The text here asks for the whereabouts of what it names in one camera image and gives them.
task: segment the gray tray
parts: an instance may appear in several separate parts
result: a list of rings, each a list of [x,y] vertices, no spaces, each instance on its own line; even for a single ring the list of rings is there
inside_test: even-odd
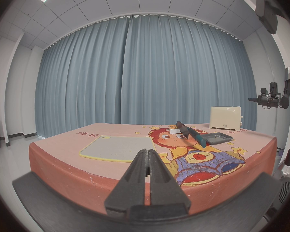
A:
[[[202,134],[202,137],[210,145],[217,145],[217,144],[229,142],[233,139],[233,137],[223,134],[221,132]]]

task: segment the camera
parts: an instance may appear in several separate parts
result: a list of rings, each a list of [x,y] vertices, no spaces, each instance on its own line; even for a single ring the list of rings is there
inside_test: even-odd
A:
[[[280,93],[277,92],[277,83],[270,83],[270,92],[267,92],[266,88],[262,88],[260,90],[261,95],[258,98],[249,98],[248,100],[251,102],[257,102],[258,105],[266,106],[266,107],[278,107],[280,100]]]

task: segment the yellow star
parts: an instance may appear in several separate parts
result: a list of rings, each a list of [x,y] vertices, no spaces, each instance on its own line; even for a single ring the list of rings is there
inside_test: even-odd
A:
[[[242,147],[238,147],[238,148],[231,148],[233,149],[233,153],[239,153],[241,155],[244,155],[245,152],[247,152],[247,150],[244,150]]]

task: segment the knife blade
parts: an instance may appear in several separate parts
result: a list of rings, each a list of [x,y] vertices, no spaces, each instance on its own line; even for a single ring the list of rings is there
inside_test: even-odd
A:
[[[202,148],[206,147],[206,141],[205,139],[201,136],[200,133],[192,129],[191,127],[185,126],[182,122],[177,122],[176,123],[177,128],[179,128],[180,132],[188,139],[189,134],[196,140]]]
[[[179,121],[176,122],[176,127],[188,139],[188,136],[189,136],[188,127],[185,126],[182,122],[179,122]]]

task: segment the tiled floor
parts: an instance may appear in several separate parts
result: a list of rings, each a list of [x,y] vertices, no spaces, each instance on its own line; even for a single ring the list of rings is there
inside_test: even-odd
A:
[[[1,141],[0,148],[0,195],[16,218],[31,232],[42,232],[21,204],[12,186],[12,180],[30,171],[28,147],[29,144],[40,140],[37,136],[23,136],[10,139],[11,146],[6,147]],[[260,231],[267,224],[264,218],[251,230]]]

